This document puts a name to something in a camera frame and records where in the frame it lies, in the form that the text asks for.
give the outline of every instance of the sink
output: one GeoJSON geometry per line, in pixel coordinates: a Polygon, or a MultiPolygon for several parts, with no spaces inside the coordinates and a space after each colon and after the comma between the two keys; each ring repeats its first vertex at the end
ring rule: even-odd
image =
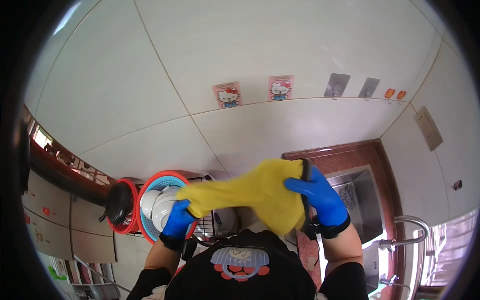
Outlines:
{"type": "Polygon", "coordinates": [[[384,230],[378,192],[369,168],[355,168],[327,177],[328,183],[339,195],[345,189],[355,189],[357,203],[347,210],[362,244],[375,239],[384,230]]]}
{"type": "MultiPolygon", "coordinates": [[[[363,268],[367,278],[369,295],[382,290],[379,284],[388,274],[389,252],[379,248],[379,242],[387,238],[382,204],[370,165],[327,174],[328,183],[340,195],[345,189],[354,189],[356,203],[347,208],[351,223],[357,230],[363,249],[363,268]]],[[[325,278],[327,260],[324,257],[321,235],[317,235],[320,246],[320,269],[325,278]]]]}

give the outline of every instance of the person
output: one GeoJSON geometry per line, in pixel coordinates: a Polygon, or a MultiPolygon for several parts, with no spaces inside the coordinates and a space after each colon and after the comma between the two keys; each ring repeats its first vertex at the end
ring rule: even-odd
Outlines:
{"type": "Polygon", "coordinates": [[[127,300],[147,296],[167,300],[367,299],[360,238],[339,195],[316,167],[311,181],[289,178],[284,185],[306,195],[317,210],[319,223],[330,229],[322,233],[328,264],[319,290],[298,255],[267,230],[253,233],[246,229],[217,241],[175,275],[187,228],[195,220],[187,210],[190,202],[182,200],[174,204],[127,300]]]}

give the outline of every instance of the hello kitty sticker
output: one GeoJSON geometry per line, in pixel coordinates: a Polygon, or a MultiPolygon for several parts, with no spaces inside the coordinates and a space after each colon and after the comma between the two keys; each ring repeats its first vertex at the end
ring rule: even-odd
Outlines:
{"type": "Polygon", "coordinates": [[[242,105],[238,81],[214,85],[212,88],[220,108],[232,108],[242,105]]]}
{"type": "Polygon", "coordinates": [[[268,100],[282,101],[292,98],[293,75],[270,76],[268,78],[268,100]]]}

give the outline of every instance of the yellow cloth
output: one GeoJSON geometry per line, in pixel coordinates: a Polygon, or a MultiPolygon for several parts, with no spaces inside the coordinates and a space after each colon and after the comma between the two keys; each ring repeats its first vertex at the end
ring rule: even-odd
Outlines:
{"type": "Polygon", "coordinates": [[[302,171],[301,160],[266,159],[237,178],[183,187],[177,199],[190,200],[188,210],[197,218],[213,209],[251,206],[272,232],[285,235],[293,228],[300,229],[305,221],[301,195],[283,185],[289,177],[300,179],[302,171]]]}

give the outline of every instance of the blue basket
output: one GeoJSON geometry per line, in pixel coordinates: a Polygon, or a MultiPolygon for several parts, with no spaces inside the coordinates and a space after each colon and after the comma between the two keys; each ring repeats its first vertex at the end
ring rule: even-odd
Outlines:
{"type": "MultiPolygon", "coordinates": [[[[174,176],[162,176],[157,179],[155,179],[145,190],[145,192],[151,191],[151,190],[157,190],[161,191],[166,186],[186,186],[187,184],[183,182],[181,179],[174,177],[174,176]]],[[[155,226],[153,225],[152,220],[148,219],[145,217],[145,215],[142,213],[142,210],[140,209],[140,219],[142,221],[142,225],[145,229],[145,232],[148,234],[148,236],[153,240],[156,241],[158,237],[160,236],[160,231],[158,231],[155,226]]]]}

